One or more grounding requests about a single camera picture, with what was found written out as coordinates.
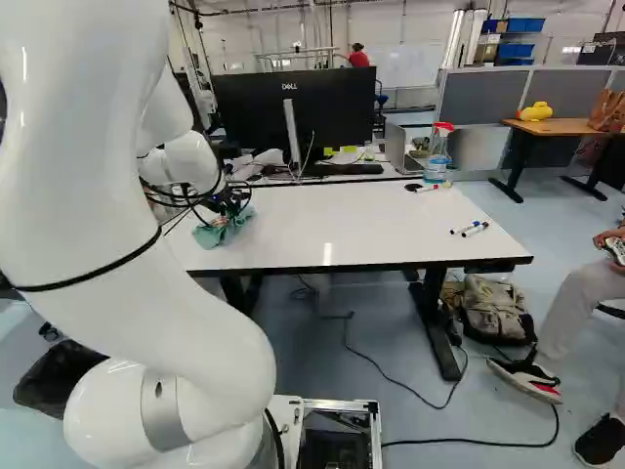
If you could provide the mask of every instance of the green cloth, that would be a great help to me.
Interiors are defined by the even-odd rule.
[[[201,225],[193,230],[193,237],[204,249],[230,244],[234,237],[241,231],[248,219],[256,216],[256,210],[245,207],[236,217],[229,219],[224,227],[207,227]]]

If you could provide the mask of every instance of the hand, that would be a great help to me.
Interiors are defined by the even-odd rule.
[[[619,266],[618,264],[616,264],[614,261],[609,263],[609,267],[616,272],[617,274],[620,274],[622,276],[625,276],[625,267]]]
[[[620,237],[625,239],[625,228],[619,228],[618,230],[608,230],[607,232],[599,233],[593,237],[593,243],[597,249],[603,249],[605,246],[605,240],[609,237]]]

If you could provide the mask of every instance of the person's leg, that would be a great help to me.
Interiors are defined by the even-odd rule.
[[[625,277],[614,272],[607,260],[571,272],[538,334],[539,361],[541,355],[551,362],[563,359],[597,305],[616,298],[625,298]]]
[[[607,260],[583,266],[562,283],[538,334],[537,350],[522,361],[489,359],[487,363],[503,379],[532,396],[561,404],[561,380],[554,373],[558,361],[601,301],[624,297],[625,277],[614,272]]]
[[[586,433],[577,439],[573,452],[588,467],[607,467],[625,448],[625,375],[613,413],[606,413]]]

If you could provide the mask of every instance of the black sneaker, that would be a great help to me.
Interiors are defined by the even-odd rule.
[[[562,404],[560,379],[551,371],[534,363],[536,349],[532,349],[525,360],[503,362],[488,359],[486,363],[499,377],[513,384],[530,396],[550,404]]]
[[[588,467],[605,468],[625,447],[625,423],[607,413],[575,442],[573,452]]]

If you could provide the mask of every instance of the red shirt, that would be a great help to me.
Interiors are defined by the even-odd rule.
[[[352,66],[369,66],[369,59],[362,51],[353,52],[350,54],[350,64]]]

